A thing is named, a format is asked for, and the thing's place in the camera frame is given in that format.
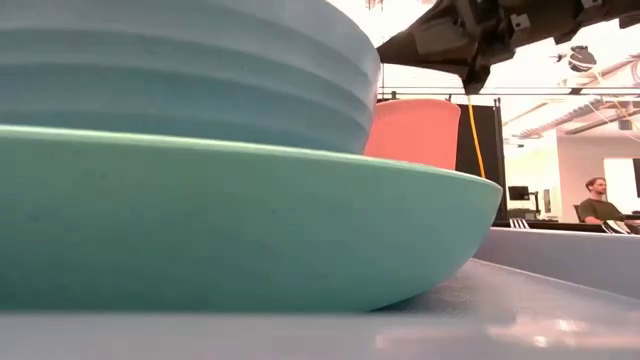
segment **green shirt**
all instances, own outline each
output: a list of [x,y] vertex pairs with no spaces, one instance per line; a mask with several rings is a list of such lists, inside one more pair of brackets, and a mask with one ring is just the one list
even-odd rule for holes
[[622,213],[612,203],[602,200],[587,199],[578,206],[578,215],[580,220],[593,216],[594,218],[606,220],[620,220]]

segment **white wall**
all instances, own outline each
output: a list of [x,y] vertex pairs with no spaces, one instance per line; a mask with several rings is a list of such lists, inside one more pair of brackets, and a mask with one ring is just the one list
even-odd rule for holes
[[[514,154],[506,154],[505,180],[508,186],[528,186],[529,191],[538,191],[542,218],[555,218],[562,214],[560,174],[558,169],[558,148],[555,131],[544,134],[544,137],[530,142]],[[544,210],[544,190],[550,190],[551,212]],[[507,200],[507,208],[534,209],[533,200]]]
[[587,198],[588,194],[584,183],[592,177],[606,177],[604,159],[614,157],[640,158],[640,143],[627,137],[564,136],[558,138],[563,221],[578,221],[573,205],[577,205]]
[[633,159],[604,159],[604,175],[607,178],[607,199],[609,201],[625,214],[640,210]]

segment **light blue plate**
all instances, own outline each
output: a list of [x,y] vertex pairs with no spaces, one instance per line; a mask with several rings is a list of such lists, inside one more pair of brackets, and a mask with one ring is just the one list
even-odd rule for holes
[[501,189],[209,140],[0,127],[0,309],[366,311],[446,280]]
[[3,0],[0,123],[362,153],[380,61],[324,0]]

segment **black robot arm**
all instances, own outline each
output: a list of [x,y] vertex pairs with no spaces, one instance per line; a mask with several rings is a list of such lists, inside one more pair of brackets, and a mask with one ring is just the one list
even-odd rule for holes
[[378,47],[383,63],[457,74],[480,92],[493,64],[547,38],[571,40],[583,27],[640,22],[640,0],[438,0],[405,31]]

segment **man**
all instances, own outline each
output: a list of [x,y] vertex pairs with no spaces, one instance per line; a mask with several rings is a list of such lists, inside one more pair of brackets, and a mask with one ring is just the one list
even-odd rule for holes
[[589,198],[578,206],[578,215],[588,224],[602,224],[607,220],[620,220],[622,213],[612,203],[603,200],[607,193],[607,182],[596,177],[585,184]]

